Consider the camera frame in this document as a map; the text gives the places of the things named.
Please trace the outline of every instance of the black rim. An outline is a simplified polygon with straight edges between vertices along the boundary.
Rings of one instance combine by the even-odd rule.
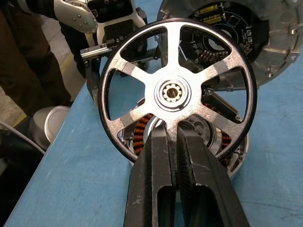
[[[247,104],[246,104],[246,109],[245,109],[245,115],[244,115],[244,118],[248,118],[248,121],[247,121],[247,124],[246,126],[244,127],[241,135],[238,137],[238,139],[236,140],[236,142],[234,143],[233,146],[231,146],[231,148],[226,151],[223,155],[221,155],[220,157],[218,157],[219,161],[222,161],[224,159],[226,159],[227,157],[229,157],[235,149],[238,148],[238,146],[241,144],[241,142],[245,139],[247,133],[249,132],[250,130],[250,127],[252,125],[252,122],[254,120],[254,116],[255,116],[255,113],[256,113],[256,108],[257,108],[257,84],[256,84],[256,79],[255,79],[255,75],[254,75],[254,71],[252,69],[252,66],[250,65],[250,62],[248,60],[248,58],[245,56],[245,54],[243,53],[243,50],[238,47],[238,44],[235,43],[230,37],[228,37],[226,34],[224,34],[223,32],[221,32],[219,29],[216,29],[208,24],[204,24],[204,23],[201,23],[201,22],[198,22],[196,20],[191,20],[191,19],[184,19],[184,18],[172,18],[172,19],[166,19],[166,20],[160,20],[160,21],[156,21],[156,22],[152,22],[150,24],[147,24],[141,28],[139,28],[138,30],[132,32],[123,42],[121,42],[116,48],[115,50],[110,54],[103,70],[102,70],[102,73],[101,73],[101,80],[99,82],[99,87],[98,87],[98,109],[99,109],[99,115],[100,115],[100,119],[101,119],[101,122],[102,122],[102,125],[105,129],[105,132],[107,134],[107,136],[109,137],[110,141],[114,144],[114,146],[117,148],[117,150],[122,154],[124,155],[127,159],[129,159],[130,161],[132,162],[135,162],[136,159],[134,159],[133,157],[130,157],[129,155],[127,155],[120,147],[119,145],[115,142],[114,138],[112,137],[111,133],[109,132],[109,129],[107,127],[107,124],[105,122],[105,118],[104,118],[104,115],[102,113],[102,103],[101,103],[101,87],[102,87],[102,84],[104,82],[106,82],[106,109],[107,109],[107,114],[109,114],[109,111],[108,111],[108,100],[107,100],[107,94],[108,94],[108,89],[109,89],[109,85],[111,83],[111,76],[107,76],[105,77],[105,73],[106,73],[106,69],[108,68],[109,66],[109,63],[112,61],[113,57],[115,56],[115,54],[117,53],[117,51],[120,49],[120,46],[121,45],[124,45],[124,43],[128,42],[132,36],[138,34],[139,32],[149,28],[149,27],[152,27],[154,25],[158,25],[158,24],[162,24],[162,23],[168,23],[168,22],[190,22],[190,23],[193,23],[193,24],[197,24],[197,25],[203,25],[209,29],[212,29],[218,33],[220,33],[222,36],[224,36],[236,49],[237,51],[240,53],[240,55],[242,56],[242,58],[244,59],[245,61],[245,64],[247,65],[247,68],[248,70],[250,71],[250,77],[251,77],[251,85],[252,85],[252,100],[251,100],[251,113],[248,114],[248,101],[249,101],[249,94],[248,94],[248,80],[247,80],[247,76],[243,76],[243,79],[244,79],[244,82],[245,82],[245,87],[246,87],[246,100],[247,100]]]

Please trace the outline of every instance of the cable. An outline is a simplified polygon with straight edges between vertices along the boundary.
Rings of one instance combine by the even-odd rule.
[[[36,143],[34,143],[33,141],[31,141],[29,138],[27,138],[26,136],[24,136],[22,133],[18,132],[16,129],[10,127],[8,124],[0,121],[0,125],[2,125],[4,128],[7,128],[8,130],[10,130],[12,133],[16,134],[17,136],[19,136],[20,138],[22,138],[23,140],[25,140],[26,142],[28,142],[30,145],[32,145],[34,148],[36,148],[38,151],[40,151],[43,155],[45,155],[45,151],[42,150],[41,147],[39,147]]]

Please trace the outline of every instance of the silver spoke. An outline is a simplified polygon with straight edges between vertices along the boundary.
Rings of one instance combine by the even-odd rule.
[[[143,104],[133,110],[131,110],[126,115],[119,117],[113,121],[107,120],[108,127],[112,130],[114,135],[117,135],[121,130],[125,129],[127,126],[132,123],[140,120],[145,115],[149,114],[146,109],[146,106]]]
[[[235,122],[232,122],[231,120],[204,106],[203,104],[201,104],[200,108],[198,108],[197,114],[203,117],[206,121],[213,124],[215,127],[228,134],[233,141],[235,141],[240,136],[245,126],[244,123],[237,124]]]
[[[243,67],[241,56],[236,51],[232,51],[230,55],[221,61],[209,66],[205,70],[197,73],[197,77],[201,83],[208,81],[218,75],[225,73],[233,68]]]
[[[179,65],[180,30],[183,23],[167,23],[168,65]]]
[[[126,61],[122,57],[117,54],[112,62],[108,67],[108,73],[112,70],[116,69],[119,70],[129,76],[136,78],[137,80],[141,81],[142,83],[146,84],[150,74],[143,71],[142,69],[138,68],[137,66],[133,65],[132,63]]]

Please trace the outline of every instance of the brown pants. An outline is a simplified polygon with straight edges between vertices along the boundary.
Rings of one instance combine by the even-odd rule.
[[[71,98],[36,17],[12,6],[0,10],[0,86],[27,115]]]

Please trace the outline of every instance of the person's leg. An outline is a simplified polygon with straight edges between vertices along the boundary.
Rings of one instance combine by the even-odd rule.
[[[85,78],[85,65],[80,55],[80,50],[89,48],[85,34],[61,22],[59,24],[61,26],[61,32],[65,37],[71,53],[74,55],[74,60],[77,63],[77,69],[83,78]]]
[[[43,89],[55,105],[68,105],[71,99],[66,90],[58,61],[36,17],[18,7],[8,7],[13,26],[11,28],[20,52],[38,76]]]
[[[27,115],[53,106],[36,74],[20,53],[11,29],[0,10],[0,86]]]

